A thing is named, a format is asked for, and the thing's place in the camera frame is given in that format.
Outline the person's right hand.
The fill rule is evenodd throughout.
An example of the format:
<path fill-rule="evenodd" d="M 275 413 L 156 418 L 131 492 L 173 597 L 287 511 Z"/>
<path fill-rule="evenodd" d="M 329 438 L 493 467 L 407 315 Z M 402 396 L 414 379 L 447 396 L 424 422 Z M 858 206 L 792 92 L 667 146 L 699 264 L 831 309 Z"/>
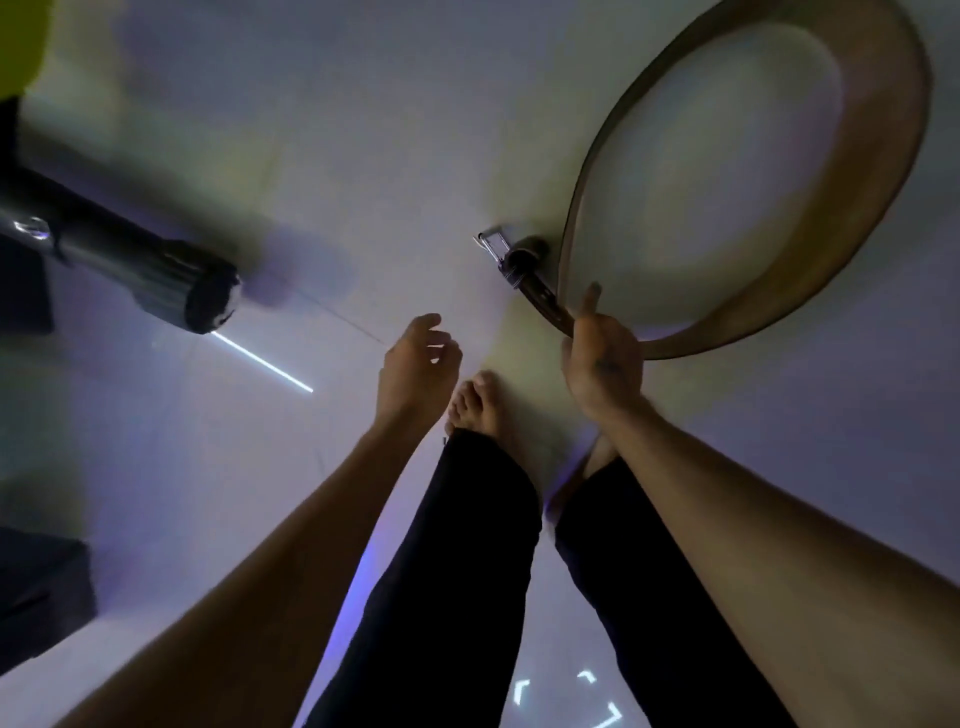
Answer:
<path fill-rule="evenodd" d="M 629 328 L 598 313 L 602 330 L 580 332 L 579 308 L 572 335 L 562 345 L 561 370 L 582 415 L 606 432 L 647 405 L 642 394 L 644 355 Z"/>

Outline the person's left hand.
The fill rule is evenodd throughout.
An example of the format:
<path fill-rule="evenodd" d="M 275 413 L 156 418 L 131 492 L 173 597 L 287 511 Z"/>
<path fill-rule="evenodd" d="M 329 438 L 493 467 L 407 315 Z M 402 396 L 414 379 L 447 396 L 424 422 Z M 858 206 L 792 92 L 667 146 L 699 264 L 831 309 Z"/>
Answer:
<path fill-rule="evenodd" d="M 407 327 L 383 359 L 374 427 L 399 428 L 424 436 L 446 412 L 461 369 L 452 375 L 431 366 L 420 369 L 414 365 L 407 352 Z"/>

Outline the brown leather belt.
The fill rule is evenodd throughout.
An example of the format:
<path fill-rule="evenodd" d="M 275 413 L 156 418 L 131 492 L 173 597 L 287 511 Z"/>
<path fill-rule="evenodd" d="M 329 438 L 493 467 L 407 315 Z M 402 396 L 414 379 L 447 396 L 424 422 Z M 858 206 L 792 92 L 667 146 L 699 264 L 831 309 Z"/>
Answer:
<path fill-rule="evenodd" d="M 843 101 L 836 140 L 778 257 L 700 320 L 646 341 L 646 358 L 715 351 L 799 310 L 848 266 L 900 194 L 929 127 L 934 81 L 927 47 L 898 0 L 721 0 L 672 39 L 611 108 L 585 152 L 556 241 L 537 234 L 514 241 L 503 225 L 474 236 L 508 285 L 564 336 L 572 337 L 574 327 L 564 302 L 574 236 L 604 146 L 688 56 L 763 22 L 805 32 L 830 54 Z"/>

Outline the person's left forearm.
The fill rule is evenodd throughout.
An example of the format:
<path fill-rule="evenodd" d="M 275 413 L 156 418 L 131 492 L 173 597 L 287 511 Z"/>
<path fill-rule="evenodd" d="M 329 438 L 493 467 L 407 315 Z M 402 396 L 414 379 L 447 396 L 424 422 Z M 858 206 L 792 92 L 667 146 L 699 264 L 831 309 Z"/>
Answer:
<path fill-rule="evenodd" d="M 254 552 L 54 728 L 291 728 L 380 514 L 437 421 L 377 418 Z"/>

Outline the person's right forearm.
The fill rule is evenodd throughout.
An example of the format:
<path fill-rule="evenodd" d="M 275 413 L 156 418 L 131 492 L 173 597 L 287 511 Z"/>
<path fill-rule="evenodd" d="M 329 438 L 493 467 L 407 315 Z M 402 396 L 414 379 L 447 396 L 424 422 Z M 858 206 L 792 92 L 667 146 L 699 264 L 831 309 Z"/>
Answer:
<path fill-rule="evenodd" d="M 643 398 L 595 419 L 799 728 L 960 728 L 960 587 Z"/>

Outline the person's left foot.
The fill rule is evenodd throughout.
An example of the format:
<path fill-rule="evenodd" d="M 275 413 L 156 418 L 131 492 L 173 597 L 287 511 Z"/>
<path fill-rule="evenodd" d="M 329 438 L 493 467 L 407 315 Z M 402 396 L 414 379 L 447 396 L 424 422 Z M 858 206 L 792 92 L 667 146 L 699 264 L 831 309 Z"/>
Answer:
<path fill-rule="evenodd" d="M 471 431 L 491 438 L 505 451 L 517 443 L 514 420 L 502 392 L 499 376 L 480 370 L 463 380 L 447 409 L 444 435 Z"/>

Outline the black trousers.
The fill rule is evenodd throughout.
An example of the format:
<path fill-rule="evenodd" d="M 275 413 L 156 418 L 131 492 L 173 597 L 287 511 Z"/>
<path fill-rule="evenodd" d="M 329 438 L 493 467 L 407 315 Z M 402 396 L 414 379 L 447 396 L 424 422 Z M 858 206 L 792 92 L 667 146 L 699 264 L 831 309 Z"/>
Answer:
<path fill-rule="evenodd" d="M 498 728 L 541 529 L 525 470 L 456 429 L 303 728 Z M 622 458 L 570 495 L 555 540 L 652 728 L 797 728 Z"/>

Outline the black cylindrical pole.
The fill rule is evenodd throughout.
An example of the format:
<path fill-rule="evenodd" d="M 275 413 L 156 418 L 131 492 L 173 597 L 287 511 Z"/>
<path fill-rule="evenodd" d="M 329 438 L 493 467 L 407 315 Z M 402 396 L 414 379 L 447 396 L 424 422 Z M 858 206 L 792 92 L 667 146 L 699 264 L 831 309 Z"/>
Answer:
<path fill-rule="evenodd" d="M 211 334 L 239 305 L 237 267 L 161 237 L 19 164 L 0 166 L 0 237 L 124 286 L 141 310 L 191 334 Z"/>

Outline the dark box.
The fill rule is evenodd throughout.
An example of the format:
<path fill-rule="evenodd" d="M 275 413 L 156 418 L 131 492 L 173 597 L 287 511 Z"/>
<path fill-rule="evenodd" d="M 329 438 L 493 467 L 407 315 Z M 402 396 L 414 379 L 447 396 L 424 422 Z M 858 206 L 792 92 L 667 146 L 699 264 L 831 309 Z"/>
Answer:
<path fill-rule="evenodd" d="M 97 614 L 86 543 L 0 526 L 0 676 L 51 650 Z"/>

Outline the yellow-green object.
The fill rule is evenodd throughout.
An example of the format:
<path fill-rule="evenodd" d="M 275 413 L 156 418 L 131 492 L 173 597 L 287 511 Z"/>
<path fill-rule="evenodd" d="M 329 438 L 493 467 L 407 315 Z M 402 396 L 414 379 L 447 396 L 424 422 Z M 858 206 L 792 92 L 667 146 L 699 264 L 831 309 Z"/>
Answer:
<path fill-rule="evenodd" d="M 55 0 L 0 0 L 0 103 L 38 77 Z"/>

